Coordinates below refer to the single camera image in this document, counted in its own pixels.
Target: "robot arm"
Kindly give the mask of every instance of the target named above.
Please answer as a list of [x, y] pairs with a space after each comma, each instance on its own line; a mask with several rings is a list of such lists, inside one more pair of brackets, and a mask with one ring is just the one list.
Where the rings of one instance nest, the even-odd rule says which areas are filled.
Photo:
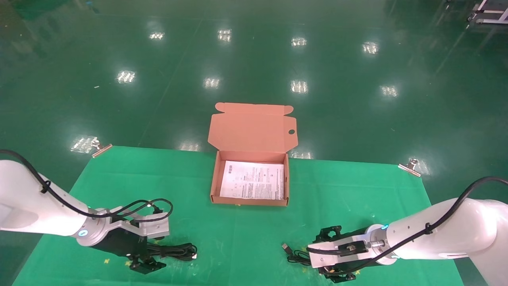
[[[506, 180], [485, 177], [471, 184], [459, 198], [390, 224], [375, 224], [346, 234], [340, 233], [340, 226], [324, 228], [309, 244], [308, 259], [303, 262], [338, 283], [356, 279], [354, 272], [363, 267], [391, 265], [398, 259], [470, 257], [490, 286], [506, 285], [508, 206], [467, 198], [487, 181], [508, 185]], [[301, 263], [294, 253], [287, 252], [288, 261]]]
[[[165, 253], [180, 260], [196, 258], [197, 248], [190, 244], [159, 246], [149, 238], [162, 239], [169, 235], [169, 215], [173, 205], [166, 199], [136, 201], [128, 207], [144, 203], [134, 211], [128, 207], [91, 209], [72, 197], [41, 174], [20, 155], [24, 163], [0, 160], [0, 230], [12, 232], [53, 234], [76, 238], [82, 246], [123, 256], [132, 261], [131, 269], [147, 274], [166, 266], [153, 257]], [[170, 204], [163, 212], [153, 203]], [[154, 213], [141, 216], [137, 210], [153, 207]]]

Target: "paper sheet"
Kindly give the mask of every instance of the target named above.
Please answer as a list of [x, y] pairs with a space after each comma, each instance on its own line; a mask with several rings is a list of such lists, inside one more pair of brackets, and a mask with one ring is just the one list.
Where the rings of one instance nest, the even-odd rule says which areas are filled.
[[226, 161], [220, 196], [284, 199], [284, 165]]

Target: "green floor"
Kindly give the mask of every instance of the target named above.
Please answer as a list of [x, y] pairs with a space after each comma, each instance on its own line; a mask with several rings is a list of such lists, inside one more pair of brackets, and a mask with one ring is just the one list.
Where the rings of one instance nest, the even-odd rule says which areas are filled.
[[[473, 4], [0, 0], [0, 147], [69, 190], [90, 158], [70, 151], [77, 138], [212, 152], [215, 102], [287, 104], [292, 157], [415, 157], [436, 203], [508, 177], [508, 27], [465, 29]], [[122, 70], [134, 81], [118, 83]], [[473, 197], [508, 202], [496, 186]], [[38, 239], [0, 234], [7, 285]], [[468, 260], [457, 266], [466, 285], [483, 284]]]

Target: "cardboard box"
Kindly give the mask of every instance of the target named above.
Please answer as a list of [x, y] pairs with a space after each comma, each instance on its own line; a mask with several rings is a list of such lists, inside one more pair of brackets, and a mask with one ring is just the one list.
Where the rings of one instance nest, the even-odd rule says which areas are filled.
[[[292, 106], [224, 103], [215, 105], [223, 113], [212, 115], [208, 142], [215, 146], [210, 198], [215, 204], [287, 206], [289, 164], [287, 151], [298, 145], [296, 118], [287, 117]], [[284, 164], [284, 199], [221, 197], [220, 187], [226, 161]]]

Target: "box flap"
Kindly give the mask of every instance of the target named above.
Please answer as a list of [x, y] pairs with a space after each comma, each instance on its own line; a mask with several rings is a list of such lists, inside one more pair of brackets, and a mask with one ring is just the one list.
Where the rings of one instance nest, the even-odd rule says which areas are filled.
[[208, 142], [222, 151], [285, 153], [298, 145], [288, 105], [224, 103], [212, 115]]

